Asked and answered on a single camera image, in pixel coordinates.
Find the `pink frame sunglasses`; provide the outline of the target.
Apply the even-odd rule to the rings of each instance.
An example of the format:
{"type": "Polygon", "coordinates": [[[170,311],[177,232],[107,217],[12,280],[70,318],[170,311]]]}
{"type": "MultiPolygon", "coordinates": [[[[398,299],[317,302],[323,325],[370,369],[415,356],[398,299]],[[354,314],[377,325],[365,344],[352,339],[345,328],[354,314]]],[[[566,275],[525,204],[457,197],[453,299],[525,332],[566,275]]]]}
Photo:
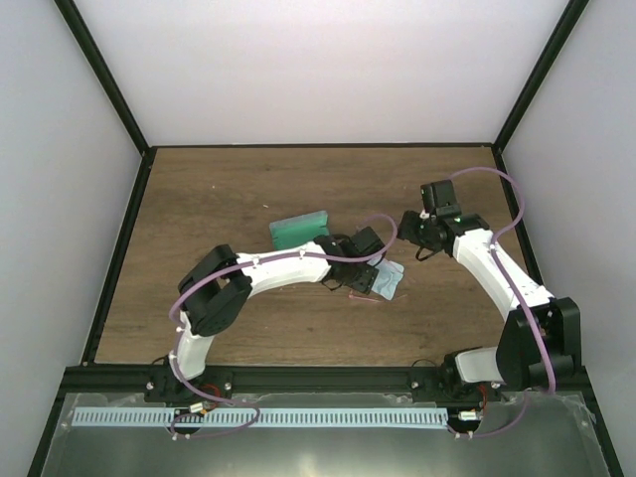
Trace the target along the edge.
{"type": "Polygon", "coordinates": [[[387,302],[397,302],[403,298],[407,298],[408,294],[395,295],[391,299],[386,299],[385,297],[371,297],[367,295],[357,295],[353,291],[350,291],[347,295],[349,299],[357,300],[361,302],[369,302],[369,303],[387,303],[387,302]]]}

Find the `light blue cleaning cloth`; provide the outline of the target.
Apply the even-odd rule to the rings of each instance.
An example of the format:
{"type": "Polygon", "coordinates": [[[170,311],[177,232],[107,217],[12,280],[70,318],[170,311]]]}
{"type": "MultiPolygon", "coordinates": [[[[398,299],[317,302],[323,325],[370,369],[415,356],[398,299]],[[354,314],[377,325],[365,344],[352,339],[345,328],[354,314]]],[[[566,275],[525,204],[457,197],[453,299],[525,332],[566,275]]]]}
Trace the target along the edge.
{"type": "Polygon", "coordinates": [[[372,291],[386,300],[393,300],[399,283],[403,279],[404,267],[392,260],[383,259],[375,264],[378,271],[372,291]]]}

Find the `grey green glasses case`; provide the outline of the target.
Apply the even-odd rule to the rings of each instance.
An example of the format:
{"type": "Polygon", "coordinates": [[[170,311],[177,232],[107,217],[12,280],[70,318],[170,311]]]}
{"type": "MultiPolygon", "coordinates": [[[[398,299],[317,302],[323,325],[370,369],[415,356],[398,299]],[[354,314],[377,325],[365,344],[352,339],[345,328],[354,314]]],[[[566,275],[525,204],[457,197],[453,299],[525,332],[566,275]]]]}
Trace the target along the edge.
{"type": "Polygon", "coordinates": [[[269,231],[275,250],[298,247],[328,231],[328,213],[318,211],[269,224],[269,231]]]}

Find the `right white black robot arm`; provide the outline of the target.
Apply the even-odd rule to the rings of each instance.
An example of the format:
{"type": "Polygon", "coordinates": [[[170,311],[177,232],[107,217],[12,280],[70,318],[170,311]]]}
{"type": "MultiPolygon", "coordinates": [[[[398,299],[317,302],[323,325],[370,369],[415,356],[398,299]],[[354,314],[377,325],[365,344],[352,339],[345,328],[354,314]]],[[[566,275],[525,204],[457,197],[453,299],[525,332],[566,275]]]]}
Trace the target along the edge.
{"type": "Polygon", "coordinates": [[[504,320],[497,346],[450,353],[440,367],[441,386],[452,399],[469,397],[477,385],[509,390],[541,389],[553,393],[557,383],[581,366],[580,310],[557,298],[521,269],[503,250],[488,224],[465,214],[449,180],[420,188],[423,208],[406,211],[397,236],[417,246],[425,261],[444,252],[468,270],[504,320]]]}

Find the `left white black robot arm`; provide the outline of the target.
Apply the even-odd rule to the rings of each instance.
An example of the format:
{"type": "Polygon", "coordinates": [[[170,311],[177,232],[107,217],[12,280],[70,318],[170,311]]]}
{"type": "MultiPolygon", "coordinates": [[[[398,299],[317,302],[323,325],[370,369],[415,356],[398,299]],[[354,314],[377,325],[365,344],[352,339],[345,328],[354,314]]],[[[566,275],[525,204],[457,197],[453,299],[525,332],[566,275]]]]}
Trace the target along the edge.
{"type": "Polygon", "coordinates": [[[250,298],[302,283],[345,286],[367,294],[379,274],[372,262],[385,251],[370,227],[262,254],[236,253],[227,244],[214,247],[178,285],[179,298],[170,311],[178,322],[179,339],[169,354],[176,369],[168,379],[169,391],[182,401],[202,392],[214,338],[235,323],[250,298]]]}

